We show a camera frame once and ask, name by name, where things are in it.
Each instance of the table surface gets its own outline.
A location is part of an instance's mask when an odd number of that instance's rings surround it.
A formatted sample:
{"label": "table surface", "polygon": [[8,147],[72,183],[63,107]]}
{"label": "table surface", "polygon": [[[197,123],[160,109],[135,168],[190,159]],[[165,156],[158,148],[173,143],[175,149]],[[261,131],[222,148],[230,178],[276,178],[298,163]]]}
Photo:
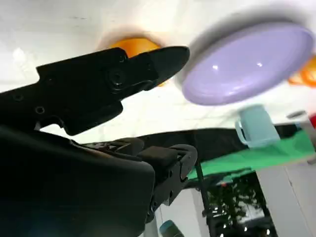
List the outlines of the table surface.
{"label": "table surface", "polygon": [[[0,91],[38,80],[38,65],[105,48],[115,40],[147,36],[187,45],[192,60],[216,39],[249,23],[287,19],[316,32],[314,0],[19,0],[0,2]],[[264,104],[274,123],[294,111],[316,112],[316,90],[286,81],[245,101],[203,107],[183,97],[179,73],[163,87],[123,100],[121,115],[74,137],[78,142],[197,129],[233,127],[238,110]],[[44,131],[66,136],[56,125]]]}

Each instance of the red object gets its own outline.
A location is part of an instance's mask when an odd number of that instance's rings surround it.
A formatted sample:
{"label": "red object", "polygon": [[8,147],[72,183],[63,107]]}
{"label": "red object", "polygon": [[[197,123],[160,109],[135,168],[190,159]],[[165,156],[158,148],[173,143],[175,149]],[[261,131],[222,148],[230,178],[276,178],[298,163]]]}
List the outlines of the red object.
{"label": "red object", "polygon": [[316,128],[316,114],[310,116],[310,121],[314,128]]}

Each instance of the black cloth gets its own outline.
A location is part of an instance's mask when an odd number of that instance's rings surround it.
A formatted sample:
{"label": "black cloth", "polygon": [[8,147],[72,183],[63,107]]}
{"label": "black cloth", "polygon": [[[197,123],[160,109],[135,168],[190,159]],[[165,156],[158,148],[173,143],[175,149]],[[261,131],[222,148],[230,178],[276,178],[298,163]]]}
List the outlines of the black cloth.
{"label": "black cloth", "polygon": [[[296,125],[277,125],[281,138],[289,138],[297,132]],[[171,147],[177,144],[192,145],[197,149],[200,162],[248,149],[241,143],[235,129],[207,128],[187,131],[157,133],[139,137],[150,146]]]}

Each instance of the purple plate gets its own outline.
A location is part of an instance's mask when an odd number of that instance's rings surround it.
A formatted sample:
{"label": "purple plate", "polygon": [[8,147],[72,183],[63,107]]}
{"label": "purple plate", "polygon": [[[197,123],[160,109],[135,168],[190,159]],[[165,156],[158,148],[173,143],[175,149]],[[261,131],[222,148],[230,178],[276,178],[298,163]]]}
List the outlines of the purple plate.
{"label": "purple plate", "polygon": [[223,105],[255,96],[288,79],[312,56],[313,34],[294,23],[264,23],[210,47],[182,84],[186,99]]}

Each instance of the light blue cup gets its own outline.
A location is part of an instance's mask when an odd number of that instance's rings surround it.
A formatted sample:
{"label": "light blue cup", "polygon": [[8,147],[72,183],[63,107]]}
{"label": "light blue cup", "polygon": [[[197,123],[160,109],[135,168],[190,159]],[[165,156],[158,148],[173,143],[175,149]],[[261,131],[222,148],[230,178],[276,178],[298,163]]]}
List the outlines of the light blue cup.
{"label": "light blue cup", "polygon": [[235,128],[240,141],[250,148],[263,147],[280,140],[269,114],[262,105],[248,107],[239,113]]}

